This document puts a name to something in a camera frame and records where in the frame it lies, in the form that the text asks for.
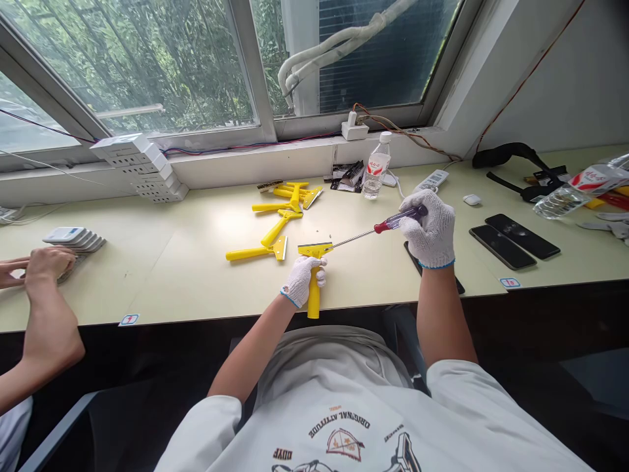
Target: water bottle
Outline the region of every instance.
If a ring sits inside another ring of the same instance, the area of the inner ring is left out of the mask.
[[[391,154],[389,153],[389,142],[391,141],[391,133],[383,131],[380,134],[380,143],[369,156],[367,170],[365,172],[365,181],[362,183],[362,194],[366,199],[373,200],[377,198],[382,187],[382,177],[387,173],[389,163],[391,162]]]
[[[607,164],[589,166],[537,202],[534,210],[542,218],[555,220],[626,182],[629,182],[629,154],[612,159]]]

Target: plug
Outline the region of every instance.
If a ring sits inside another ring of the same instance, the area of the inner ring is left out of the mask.
[[[350,111],[347,121],[341,123],[341,134],[346,141],[365,139],[369,132],[369,126],[356,124],[356,112]]]

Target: hand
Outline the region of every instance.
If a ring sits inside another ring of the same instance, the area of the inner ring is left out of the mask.
[[[309,283],[312,269],[321,267],[321,270],[316,273],[316,284],[323,287],[326,284],[326,272],[323,267],[326,265],[328,265],[328,260],[325,257],[321,259],[298,257],[288,276],[288,282],[282,287],[280,293],[293,302],[297,308],[301,308],[310,294]]]
[[[26,270],[26,285],[38,281],[55,282],[74,266],[76,259],[74,251],[63,246],[33,249]]]
[[[24,285],[24,276],[16,279],[11,272],[17,269],[25,269],[28,266],[29,257],[0,261],[0,289],[12,286]]]
[[[400,211],[424,205],[428,215],[421,223],[402,218],[400,229],[419,263],[427,269],[441,269],[454,262],[454,208],[446,205],[432,190],[419,190],[406,197]]]

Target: smartphone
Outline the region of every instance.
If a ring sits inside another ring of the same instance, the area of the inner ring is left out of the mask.
[[[419,276],[421,277],[424,268],[419,263],[419,260],[417,260],[417,258],[413,254],[411,254],[411,251],[408,248],[408,241],[404,241],[404,247],[406,248],[406,252],[408,252],[408,255],[410,256],[411,261],[413,261],[413,265],[415,266],[415,269],[418,270]],[[457,281],[457,292],[459,293],[459,295],[463,295],[465,293],[465,289],[463,288],[463,285],[461,285],[461,282],[459,282],[459,280],[456,277],[455,277],[455,280]]]
[[[546,239],[536,235],[502,213],[490,216],[485,220],[485,223],[500,231],[538,259],[548,259],[562,251],[557,246],[550,244]]]
[[[535,259],[494,227],[477,226],[470,229],[470,234],[510,269],[519,270],[537,264]]]

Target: screwdriver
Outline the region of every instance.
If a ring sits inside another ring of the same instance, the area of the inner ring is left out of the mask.
[[[400,227],[400,220],[402,218],[404,218],[405,216],[407,216],[408,218],[413,218],[414,220],[417,220],[418,222],[420,222],[421,219],[424,216],[426,216],[427,214],[428,214],[428,209],[425,206],[423,206],[423,205],[419,205],[416,208],[411,208],[410,210],[407,210],[405,212],[398,213],[398,214],[393,215],[393,216],[389,216],[382,223],[378,223],[376,225],[373,225],[373,229],[371,231],[367,231],[366,233],[363,233],[361,235],[354,236],[353,238],[347,239],[347,240],[343,241],[342,243],[338,243],[338,244],[335,244],[334,246],[330,246],[329,248],[326,249],[326,251],[332,250],[335,247],[342,246],[345,243],[349,243],[350,241],[353,241],[353,240],[358,239],[358,238],[362,238],[363,236],[366,236],[366,235],[371,234],[371,233],[380,234],[383,231],[388,231],[390,229],[396,229],[396,228]]]

